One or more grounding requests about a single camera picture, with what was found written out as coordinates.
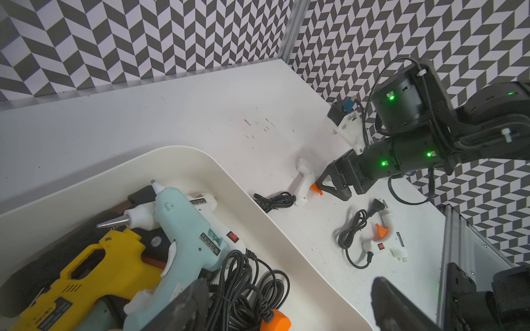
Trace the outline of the black hot glue gun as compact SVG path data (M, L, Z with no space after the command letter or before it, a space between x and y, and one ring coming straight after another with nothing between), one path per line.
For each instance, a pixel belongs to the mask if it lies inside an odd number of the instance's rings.
M88 245L97 244L109 231L97 224L123 215L129 208L153 202L155 193L146 186L128 196L128 202L105 210L63 237L23 268L13 273L1 286L1 316L13 318L20 315L39 291L59 278L60 272Z

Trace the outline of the aluminium rail frame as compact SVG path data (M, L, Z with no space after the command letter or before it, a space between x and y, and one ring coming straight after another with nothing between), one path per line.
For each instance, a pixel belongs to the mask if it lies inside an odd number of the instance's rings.
M466 282L473 282L479 292L492 291L494 275L516 267L498 248L483 236L472 222L465 219L454 207L439 205L437 209L445 216L440 270L440 290L436 324L446 329L447 296L455 281L449 279L450 263L460 269L458 275Z

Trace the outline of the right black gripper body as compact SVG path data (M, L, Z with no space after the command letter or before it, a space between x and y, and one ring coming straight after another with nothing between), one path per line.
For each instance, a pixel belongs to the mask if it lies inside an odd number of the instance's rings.
M376 114L376 130L385 138L365 149L350 150L331 162L316 181L316 188L347 201L353 193L365 194L379 180L391 185L409 172L428 171L426 202L435 195L435 169L453 169L455 146L441 116L453 107L433 63L409 58L410 66L375 83L367 104Z

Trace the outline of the mint glue gun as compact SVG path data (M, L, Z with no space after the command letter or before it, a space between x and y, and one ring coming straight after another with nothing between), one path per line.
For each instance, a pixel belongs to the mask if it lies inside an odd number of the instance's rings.
M174 191L182 194L179 189L162 186L155 180L152 180L151 186L156 197ZM198 233L185 234L182 239L168 238L168 240L171 245L168 249L165 269L161 273L161 281L151 295L147 295L147 292L143 290L131 299L131 304L135 307L126 313L124 330L142 330L183 290L198 280L202 270L218 270L229 253L226 242L222 241L224 246L218 248L211 240L211 236L203 230Z

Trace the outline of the small white glue gun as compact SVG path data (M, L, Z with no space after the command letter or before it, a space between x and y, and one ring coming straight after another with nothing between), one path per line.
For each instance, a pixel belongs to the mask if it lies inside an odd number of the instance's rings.
M170 239L182 239L185 234L203 230L211 236L218 248L228 244L229 250L245 253L244 242L213 213L217 201L209 193L198 197L184 196L181 193L163 193L156 201L126 210L124 215L97 225L98 228L111 228L125 225L129 229L154 230L162 228Z

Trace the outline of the white glue gun pile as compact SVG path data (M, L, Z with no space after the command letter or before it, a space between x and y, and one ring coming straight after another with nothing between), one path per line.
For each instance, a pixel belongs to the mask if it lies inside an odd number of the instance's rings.
M297 171L302 175L302 180L293 195L296 197L295 205L302 207L308 202L310 192L317 193L320 196L323 196L324 193L316 186L316 175L308 160L300 158L297 163Z

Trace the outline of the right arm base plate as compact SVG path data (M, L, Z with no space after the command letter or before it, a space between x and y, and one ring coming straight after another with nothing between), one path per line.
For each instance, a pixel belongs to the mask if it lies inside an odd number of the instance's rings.
M477 291L456 264L447 270L443 330L528 330L529 267L496 273L492 289Z

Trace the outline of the orange glue gun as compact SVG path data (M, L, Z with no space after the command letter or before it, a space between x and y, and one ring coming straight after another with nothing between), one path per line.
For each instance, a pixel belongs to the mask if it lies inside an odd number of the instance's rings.
M279 310L272 310L272 319L270 321L263 321L259 328L260 331L290 331L292 323L290 318Z

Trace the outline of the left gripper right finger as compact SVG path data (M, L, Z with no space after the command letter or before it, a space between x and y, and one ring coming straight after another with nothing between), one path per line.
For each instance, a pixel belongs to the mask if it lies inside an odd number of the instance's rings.
M380 330L440 330L399 289L384 277L376 277L371 288L371 305Z

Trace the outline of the cream plastic storage box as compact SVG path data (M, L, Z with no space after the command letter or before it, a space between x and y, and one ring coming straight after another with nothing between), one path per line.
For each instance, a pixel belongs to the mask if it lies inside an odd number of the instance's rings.
M246 249L287 273L291 291L282 311L294 330L370 329L214 158L183 146L153 150L1 215L1 278L151 180L164 186L158 206L170 217L164 231L177 245L157 298L174 298L208 259L219 265L229 248L227 234L234 233Z

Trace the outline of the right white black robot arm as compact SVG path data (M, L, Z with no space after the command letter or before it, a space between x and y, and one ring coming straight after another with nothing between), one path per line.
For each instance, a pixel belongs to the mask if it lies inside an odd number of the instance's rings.
M433 64L408 58L408 66L378 77L361 119L376 114L383 138L371 143L361 127L362 147L331 162L315 183L317 190L346 201L365 194L379 179L397 179L427 170L428 194L435 194L437 169L451 174L458 164L479 159L529 159L529 84L489 85L454 108Z

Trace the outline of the yellow glue gun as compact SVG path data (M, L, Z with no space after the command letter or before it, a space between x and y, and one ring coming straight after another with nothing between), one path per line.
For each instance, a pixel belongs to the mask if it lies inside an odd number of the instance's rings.
M74 330L95 307L98 299L111 295L131 300L141 290L161 281L162 269L142 261L146 249L132 230L110 230L97 244L89 245L60 273L48 292L20 315L11 330ZM72 273L97 250L104 258L82 279Z

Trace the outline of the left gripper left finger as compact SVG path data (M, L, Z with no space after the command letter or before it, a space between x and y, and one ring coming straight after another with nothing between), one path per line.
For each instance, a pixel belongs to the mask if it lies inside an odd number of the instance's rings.
M206 330L209 303L208 282L199 278L142 330Z

